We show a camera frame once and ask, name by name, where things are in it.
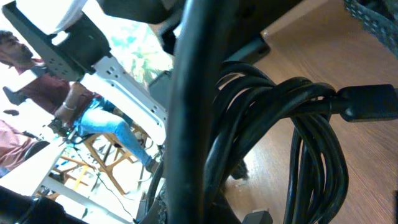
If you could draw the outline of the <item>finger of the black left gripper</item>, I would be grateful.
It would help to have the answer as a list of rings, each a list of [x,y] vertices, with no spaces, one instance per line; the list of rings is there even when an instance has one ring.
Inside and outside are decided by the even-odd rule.
[[[344,8],[364,30],[397,57],[397,0],[344,0]]]

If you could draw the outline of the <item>person in pink shirt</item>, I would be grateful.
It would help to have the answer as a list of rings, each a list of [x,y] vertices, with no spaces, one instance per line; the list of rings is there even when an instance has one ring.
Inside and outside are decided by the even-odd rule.
[[[39,141],[1,120],[1,177],[48,145],[49,142]]]

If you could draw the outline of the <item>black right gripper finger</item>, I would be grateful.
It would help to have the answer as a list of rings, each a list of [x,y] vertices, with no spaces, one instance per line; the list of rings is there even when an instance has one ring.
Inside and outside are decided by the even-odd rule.
[[[153,193],[153,190],[148,190],[145,200],[139,204],[137,223],[167,224],[167,197],[165,184],[160,188],[157,195]]]

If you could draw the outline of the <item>wooden stool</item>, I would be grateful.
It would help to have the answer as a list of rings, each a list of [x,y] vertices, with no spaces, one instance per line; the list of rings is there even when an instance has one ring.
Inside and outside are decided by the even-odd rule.
[[[96,163],[96,170],[110,180],[120,195],[141,191],[142,185],[150,180],[137,157],[114,134],[89,134],[83,145]]]

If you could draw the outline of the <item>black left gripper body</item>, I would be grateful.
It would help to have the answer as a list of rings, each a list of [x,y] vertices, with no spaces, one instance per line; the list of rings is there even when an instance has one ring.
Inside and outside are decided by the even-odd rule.
[[[100,0],[98,3],[108,16],[147,24],[160,24],[157,31],[165,52],[175,54],[177,35],[174,30],[192,24],[206,22],[198,33],[211,30],[219,22],[226,26],[224,58],[246,47],[260,33],[302,0],[225,0],[225,1],[163,1],[163,0]]]

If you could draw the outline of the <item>person in maroon shirt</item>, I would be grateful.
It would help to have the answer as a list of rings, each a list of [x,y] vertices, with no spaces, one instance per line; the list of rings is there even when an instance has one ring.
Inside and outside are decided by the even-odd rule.
[[[114,114],[112,102],[82,84],[45,74],[23,87],[21,93],[63,124],[74,127],[80,136],[114,134],[146,171],[154,173],[158,168],[159,163],[148,155],[132,133],[132,119]]]

